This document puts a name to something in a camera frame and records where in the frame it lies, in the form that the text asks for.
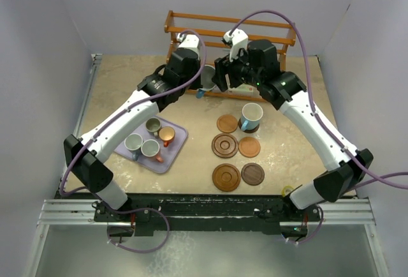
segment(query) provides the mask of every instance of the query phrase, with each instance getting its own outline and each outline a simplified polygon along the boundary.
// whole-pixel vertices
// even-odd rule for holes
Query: orange cup
[[[160,163],[163,163],[164,160],[160,156],[160,144],[156,140],[147,140],[143,142],[142,147],[142,155],[148,157],[152,160],[157,160]]]
[[[172,127],[163,127],[159,131],[159,138],[163,141],[165,147],[168,147],[175,137],[176,131]]]

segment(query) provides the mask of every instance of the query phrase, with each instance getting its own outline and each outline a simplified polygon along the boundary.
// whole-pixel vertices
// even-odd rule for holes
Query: white cup
[[[143,138],[138,133],[132,133],[125,139],[125,147],[132,153],[132,159],[137,160],[142,154]]]

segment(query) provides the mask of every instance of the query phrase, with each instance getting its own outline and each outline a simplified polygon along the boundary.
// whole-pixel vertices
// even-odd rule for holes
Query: gray cup
[[[125,139],[125,147],[132,153],[132,159],[136,161],[142,154],[143,138],[137,133],[132,133]]]
[[[156,138],[159,136],[159,130],[161,128],[161,123],[159,119],[152,117],[146,122],[146,130]]]

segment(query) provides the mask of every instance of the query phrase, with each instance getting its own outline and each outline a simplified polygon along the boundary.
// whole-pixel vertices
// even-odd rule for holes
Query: round wooden coaster
[[[257,186],[265,178],[265,172],[261,165],[256,163],[245,164],[241,170],[242,179],[251,186]]]
[[[238,151],[238,141],[233,135],[220,133],[212,140],[211,148],[218,157],[231,158]]]
[[[212,172],[212,182],[221,191],[231,192],[241,182],[240,171],[231,164],[220,164]]]
[[[231,114],[225,114],[218,118],[217,127],[221,132],[231,133],[237,130],[238,121],[235,116],[232,116]]]
[[[253,158],[261,151],[261,144],[252,137],[245,137],[240,141],[239,150],[242,156]]]
[[[241,123],[241,119],[240,119],[240,120],[238,121],[238,127],[241,129],[241,126],[242,126],[242,123]],[[255,127],[254,129],[252,129],[252,130],[245,130],[245,131],[243,131],[243,132],[245,132],[245,133],[254,133],[254,132],[257,132],[258,129],[259,129],[259,124],[258,124],[257,127]]]

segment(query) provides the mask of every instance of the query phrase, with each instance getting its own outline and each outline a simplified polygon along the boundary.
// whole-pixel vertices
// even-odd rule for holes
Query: wooden rack
[[[210,29],[195,29],[193,27],[177,27],[174,24],[174,18],[183,18],[183,19],[191,19],[191,20],[212,20],[215,22],[226,22],[236,24],[239,22],[240,19],[231,18],[231,17],[215,17],[211,15],[199,15],[199,14],[189,14],[189,13],[177,13],[169,10],[166,18],[166,22],[164,23],[164,31],[165,33],[170,33],[170,46],[167,53],[167,61],[170,58],[171,53],[177,48],[177,34],[181,33],[186,29],[193,29],[198,34],[202,36],[211,36],[220,38],[220,42],[212,42],[206,41],[205,45],[208,47],[218,47],[221,49],[227,48],[223,43],[221,43],[221,38],[224,36],[224,31],[218,30],[210,30]],[[282,44],[282,48],[278,49],[277,52],[279,54],[279,62],[280,62],[280,69],[286,69],[286,52],[288,51],[289,46],[293,46],[296,43],[296,33],[293,30],[292,26],[287,23],[276,23],[276,22],[265,22],[261,20],[246,20],[243,24],[249,25],[257,25],[257,26],[265,26],[265,27],[274,27],[274,28],[286,28],[288,30],[286,37],[272,37],[272,36],[260,36],[256,34],[248,34],[250,40],[259,40],[259,39],[267,39],[272,43]],[[187,90],[188,93],[195,93],[194,90]],[[261,98],[254,98],[248,96],[239,96],[239,95],[232,95],[232,94],[225,94],[225,93],[206,93],[206,95],[211,96],[220,96],[220,97],[230,97],[230,98],[237,98],[242,100],[255,100],[255,101],[264,101]]]

